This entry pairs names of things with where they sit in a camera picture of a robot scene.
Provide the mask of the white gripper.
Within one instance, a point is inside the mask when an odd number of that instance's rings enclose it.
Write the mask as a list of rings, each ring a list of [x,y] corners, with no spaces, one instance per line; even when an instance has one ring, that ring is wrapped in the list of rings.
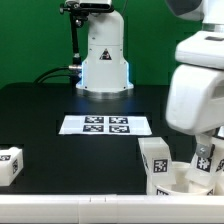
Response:
[[[174,130],[197,134],[197,156],[211,158],[212,129],[224,125],[224,71],[180,65],[170,84],[166,121]]]

